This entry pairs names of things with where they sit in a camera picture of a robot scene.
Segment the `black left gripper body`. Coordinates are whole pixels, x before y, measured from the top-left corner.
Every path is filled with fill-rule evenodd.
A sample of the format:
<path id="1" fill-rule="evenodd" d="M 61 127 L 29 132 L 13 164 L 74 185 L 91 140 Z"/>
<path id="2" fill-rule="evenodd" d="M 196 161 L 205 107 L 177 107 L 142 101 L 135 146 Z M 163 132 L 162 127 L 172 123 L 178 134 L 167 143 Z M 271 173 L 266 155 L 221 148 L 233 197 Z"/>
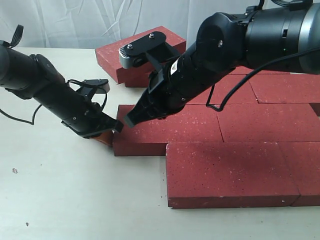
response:
<path id="1" fill-rule="evenodd" d="M 67 84 L 51 84 L 37 93 L 37 101 L 83 138 L 96 137 L 106 131 L 120 133 L 124 124 L 91 102 L 97 90 L 107 92 L 99 85 L 82 86 L 75 91 Z"/>

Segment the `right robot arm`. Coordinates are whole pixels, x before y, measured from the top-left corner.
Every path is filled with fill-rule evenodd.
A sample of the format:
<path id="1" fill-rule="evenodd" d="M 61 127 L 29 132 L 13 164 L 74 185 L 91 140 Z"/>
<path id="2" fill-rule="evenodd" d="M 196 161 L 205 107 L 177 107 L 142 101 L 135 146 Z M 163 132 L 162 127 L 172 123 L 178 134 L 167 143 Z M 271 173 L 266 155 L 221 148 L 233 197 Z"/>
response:
<path id="1" fill-rule="evenodd" d="M 320 5 L 311 0 L 264 2 L 245 13 L 217 12 L 200 25 L 195 42 L 179 53 L 160 31 L 149 33 L 119 49 L 123 68 L 146 63 L 154 69 L 147 89 L 124 117 L 130 126 L 164 119 L 180 112 L 202 94 L 213 91 L 237 67 L 250 69 L 215 107 L 220 112 L 231 96 L 262 70 L 318 75 L 320 73 Z"/>

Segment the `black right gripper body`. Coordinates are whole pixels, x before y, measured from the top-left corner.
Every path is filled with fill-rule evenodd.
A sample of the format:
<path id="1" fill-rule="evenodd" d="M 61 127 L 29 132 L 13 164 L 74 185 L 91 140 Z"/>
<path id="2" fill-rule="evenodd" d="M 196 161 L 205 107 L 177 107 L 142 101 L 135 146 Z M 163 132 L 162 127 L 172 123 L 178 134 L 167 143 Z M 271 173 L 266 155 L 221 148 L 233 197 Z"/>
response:
<path id="1" fill-rule="evenodd" d="M 173 64 L 176 70 L 152 89 L 147 89 L 123 118 L 129 127 L 140 123 L 163 119 L 180 112 L 195 97 L 219 82 L 225 72 L 211 71 L 203 66 L 194 65 L 190 57 L 181 56 Z"/>

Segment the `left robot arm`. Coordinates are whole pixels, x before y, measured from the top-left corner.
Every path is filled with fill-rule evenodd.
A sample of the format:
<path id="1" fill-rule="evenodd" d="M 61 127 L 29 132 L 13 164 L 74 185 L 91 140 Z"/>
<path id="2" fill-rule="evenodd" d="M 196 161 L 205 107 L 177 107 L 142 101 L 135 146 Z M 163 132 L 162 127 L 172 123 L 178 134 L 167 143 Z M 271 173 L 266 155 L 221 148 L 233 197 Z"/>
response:
<path id="1" fill-rule="evenodd" d="M 25 55 L 0 42 L 0 86 L 20 99 L 35 99 L 78 136 L 112 145 L 113 133 L 123 123 L 103 112 L 104 104 L 92 102 L 107 94 L 108 79 L 65 80 L 41 54 Z"/>

